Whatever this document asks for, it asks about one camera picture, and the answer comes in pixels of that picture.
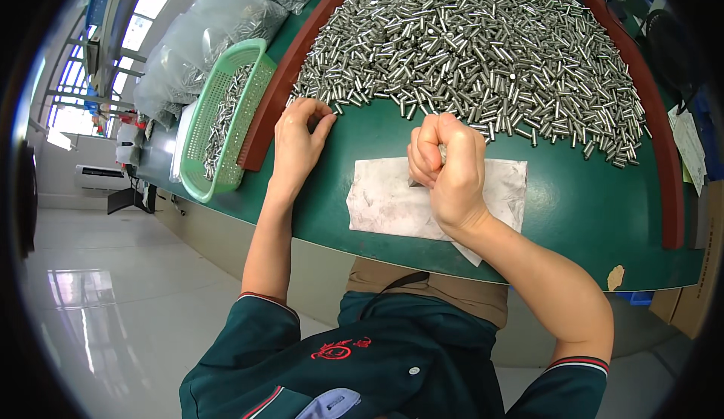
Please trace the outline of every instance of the green workbench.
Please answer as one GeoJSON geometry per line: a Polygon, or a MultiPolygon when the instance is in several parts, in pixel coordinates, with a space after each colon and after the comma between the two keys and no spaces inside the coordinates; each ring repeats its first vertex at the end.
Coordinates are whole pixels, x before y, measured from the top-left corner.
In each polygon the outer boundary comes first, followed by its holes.
{"type": "MultiPolygon", "coordinates": [[[[302,15],[290,17],[268,49],[275,62],[320,0],[312,0],[302,15]]],[[[306,181],[294,206],[293,235],[298,239],[390,262],[413,269],[445,273],[481,281],[505,282],[485,262],[470,264],[450,243],[404,236],[349,230],[345,199],[356,160],[406,156],[410,132],[422,121],[399,115],[391,100],[372,100],[370,106],[345,107],[331,130],[319,164],[306,181]]],[[[136,175],[190,199],[181,184],[171,184],[169,167],[176,127],[156,125],[143,148],[136,175]]],[[[559,252],[586,269],[602,289],[617,265],[626,269],[617,291],[666,289],[695,284],[703,250],[664,250],[661,247],[661,198],[652,145],[645,140],[637,151],[639,167],[624,170],[604,163],[594,151],[584,161],[580,145],[563,141],[537,148],[522,137],[500,134],[488,145],[486,157],[528,161],[528,190],[523,235],[559,252]]],[[[255,224],[274,164],[271,145],[259,172],[245,172],[241,186],[205,204],[216,211],[255,224]]],[[[684,185],[685,201],[693,192],[684,185]]]]}

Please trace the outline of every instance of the perforated basket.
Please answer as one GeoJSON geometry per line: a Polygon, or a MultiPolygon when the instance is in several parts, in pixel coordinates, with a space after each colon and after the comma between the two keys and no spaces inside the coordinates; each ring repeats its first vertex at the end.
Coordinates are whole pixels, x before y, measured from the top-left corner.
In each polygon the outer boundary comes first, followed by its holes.
{"type": "Polygon", "coordinates": [[[264,53],[266,50],[264,39],[243,40],[229,47],[213,65],[204,90],[201,91],[184,142],[180,168],[184,188],[199,202],[207,203],[214,193],[239,188],[244,170],[236,164],[236,159],[256,107],[276,70],[276,64],[264,53]],[[203,159],[216,119],[216,110],[235,71],[251,63],[254,67],[234,110],[216,173],[213,180],[209,181],[204,177],[206,169],[203,159]]]}

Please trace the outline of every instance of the fingers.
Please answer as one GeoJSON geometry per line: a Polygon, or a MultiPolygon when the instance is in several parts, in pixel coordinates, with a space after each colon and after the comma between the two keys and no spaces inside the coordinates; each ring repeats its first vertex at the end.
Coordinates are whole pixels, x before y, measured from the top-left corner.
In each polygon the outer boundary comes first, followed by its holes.
{"type": "Polygon", "coordinates": [[[420,157],[427,163],[430,172],[435,172],[442,167],[442,157],[437,147],[442,142],[437,134],[440,118],[441,116],[436,114],[428,114],[425,116],[425,120],[420,127],[420,134],[417,136],[417,151],[420,157]]]}
{"type": "Polygon", "coordinates": [[[437,134],[443,144],[448,146],[448,163],[477,163],[478,152],[485,148],[476,142],[481,134],[463,125],[450,113],[443,113],[437,123],[437,134]]]}
{"type": "Polygon", "coordinates": [[[434,180],[437,179],[437,172],[433,171],[430,167],[430,163],[422,157],[422,154],[418,150],[418,141],[420,138],[421,127],[414,128],[410,134],[410,145],[408,146],[408,160],[411,164],[414,164],[418,170],[424,173],[425,177],[429,177],[434,180]]]}
{"type": "Polygon", "coordinates": [[[307,125],[310,116],[317,115],[320,118],[332,114],[331,108],[324,102],[316,98],[297,98],[294,103],[289,105],[284,114],[287,115],[287,121],[290,123],[300,123],[307,125]]]}
{"type": "Polygon", "coordinates": [[[412,160],[412,145],[408,144],[407,147],[408,152],[408,173],[410,177],[417,181],[418,183],[425,185],[428,188],[433,188],[435,186],[435,180],[432,179],[430,176],[422,172],[420,168],[417,167],[417,165],[412,160]]]}
{"type": "Polygon", "coordinates": [[[337,121],[337,116],[334,114],[327,114],[323,118],[321,118],[321,121],[317,124],[316,128],[314,129],[314,133],[312,133],[312,142],[317,147],[323,147],[324,141],[327,139],[327,135],[330,134],[331,126],[337,121]]]}

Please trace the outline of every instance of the cardboard box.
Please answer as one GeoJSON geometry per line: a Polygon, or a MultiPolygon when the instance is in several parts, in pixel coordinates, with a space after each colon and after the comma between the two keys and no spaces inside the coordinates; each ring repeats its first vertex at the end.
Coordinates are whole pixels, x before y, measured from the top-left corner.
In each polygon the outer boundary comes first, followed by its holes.
{"type": "Polygon", "coordinates": [[[692,339],[699,335],[707,317],[719,274],[724,245],[724,180],[709,183],[708,202],[708,238],[699,282],[682,289],[659,290],[649,306],[649,310],[667,324],[676,326],[692,339]]]}

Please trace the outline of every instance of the embroidered logo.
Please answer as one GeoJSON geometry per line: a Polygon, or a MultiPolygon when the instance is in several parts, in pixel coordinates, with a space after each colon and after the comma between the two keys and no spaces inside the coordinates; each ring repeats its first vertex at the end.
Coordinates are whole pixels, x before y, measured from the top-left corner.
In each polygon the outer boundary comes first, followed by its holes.
{"type": "Polygon", "coordinates": [[[367,347],[369,347],[369,344],[371,344],[371,343],[372,343],[372,340],[369,337],[365,336],[364,339],[358,340],[353,345],[355,347],[367,348],[367,347]]]}
{"type": "MultiPolygon", "coordinates": [[[[352,349],[347,347],[349,342],[352,342],[352,340],[347,339],[339,342],[333,342],[331,344],[324,344],[319,351],[311,354],[311,358],[313,360],[316,360],[317,358],[323,358],[326,360],[343,360],[348,358],[352,354],[352,349]]],[[[364,339],[358,340],[353,345],[360,348],[367,348],[371,343],[372,340],[365,336],[364,339]]]]}

